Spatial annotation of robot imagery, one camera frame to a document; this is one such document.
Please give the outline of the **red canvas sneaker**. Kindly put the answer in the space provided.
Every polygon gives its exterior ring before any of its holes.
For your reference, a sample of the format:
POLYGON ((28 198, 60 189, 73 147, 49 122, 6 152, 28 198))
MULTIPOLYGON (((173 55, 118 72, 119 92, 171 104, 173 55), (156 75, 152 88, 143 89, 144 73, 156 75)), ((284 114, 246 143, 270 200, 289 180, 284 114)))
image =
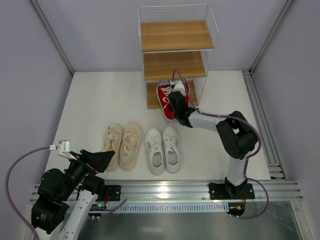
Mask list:
POLYGON ((173 91, 173 87, 170 84, 164 84, 163 81, 160 81, 156 87, 156 95, 158 102, 163 111, 164 117, 168 121, 175 119, 174 113, 171 109, 169 94, 173 91))
POLYGON ((189 104, 189 85, 185 79, 181 82, 180 93, 183 95, 185 102, 189 104))

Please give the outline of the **white sneaker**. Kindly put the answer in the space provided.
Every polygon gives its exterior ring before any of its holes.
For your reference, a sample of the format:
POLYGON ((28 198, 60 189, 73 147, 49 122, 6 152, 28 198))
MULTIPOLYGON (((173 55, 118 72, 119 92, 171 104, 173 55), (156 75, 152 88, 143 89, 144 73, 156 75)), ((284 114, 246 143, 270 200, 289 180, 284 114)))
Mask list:
POLYGON ((145 136, 145 148, 150 172, 161 175, 165 170, 162 136, 156 128, 151 128, 145 136))
POLYGON ((180 170, 180 153, 178 150, 178 134, 176 130, 168 126, 162 134, 166 170, 175 174, 180 170))

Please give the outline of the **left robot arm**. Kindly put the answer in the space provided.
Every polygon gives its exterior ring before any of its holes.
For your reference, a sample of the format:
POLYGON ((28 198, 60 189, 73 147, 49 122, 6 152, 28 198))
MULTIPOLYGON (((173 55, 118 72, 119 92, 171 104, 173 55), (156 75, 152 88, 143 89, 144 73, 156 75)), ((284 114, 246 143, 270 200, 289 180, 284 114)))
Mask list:
POLYGON ((103 173, 115 152, 61 151, 70 162, 65 171, 46 171, 31 209, 31 225, 38 240, 75 240, 93 203, 105 192, 103 173))

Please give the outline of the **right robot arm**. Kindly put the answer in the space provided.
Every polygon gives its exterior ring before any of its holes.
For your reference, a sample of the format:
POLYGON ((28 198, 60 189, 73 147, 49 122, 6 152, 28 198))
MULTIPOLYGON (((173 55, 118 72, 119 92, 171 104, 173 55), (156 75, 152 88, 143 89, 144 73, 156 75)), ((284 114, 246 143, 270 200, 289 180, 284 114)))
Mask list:
POLYGON ((241 200, 255 198, 253 185, 245 177, 248 167, 246 157, 250 156, 259 141, 255 129, 239 111, 219 117, 214 114, 201 113, 190 107, 185 97, 174 91, 168 95, 170 107, 178 122, 188 128, 201 128, 217 132, 223 148, 230 156, 229 168, 224 183, 208 185, 211 200, 241 200))

